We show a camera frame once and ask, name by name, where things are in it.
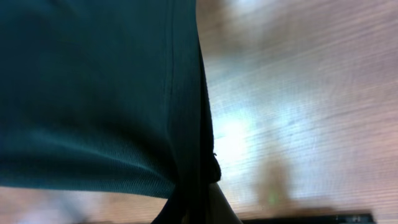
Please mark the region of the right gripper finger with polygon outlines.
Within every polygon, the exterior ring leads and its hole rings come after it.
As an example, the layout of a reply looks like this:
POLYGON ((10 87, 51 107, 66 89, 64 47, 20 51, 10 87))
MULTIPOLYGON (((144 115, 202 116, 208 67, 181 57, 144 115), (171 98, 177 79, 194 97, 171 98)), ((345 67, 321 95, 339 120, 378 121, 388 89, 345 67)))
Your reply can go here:
POLYGON ((209 224, 243 224, 233 212, 218 184, 209 185, 209 224))

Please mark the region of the black t-shirt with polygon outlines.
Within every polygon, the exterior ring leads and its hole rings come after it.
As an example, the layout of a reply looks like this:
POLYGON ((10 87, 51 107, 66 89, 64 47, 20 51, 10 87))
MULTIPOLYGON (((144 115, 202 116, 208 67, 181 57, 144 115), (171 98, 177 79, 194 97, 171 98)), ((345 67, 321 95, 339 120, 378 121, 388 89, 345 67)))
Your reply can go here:
POLYGON ((1 185, 166 198, 205 223, 220 179, 196 3, 1 2, 1 185))

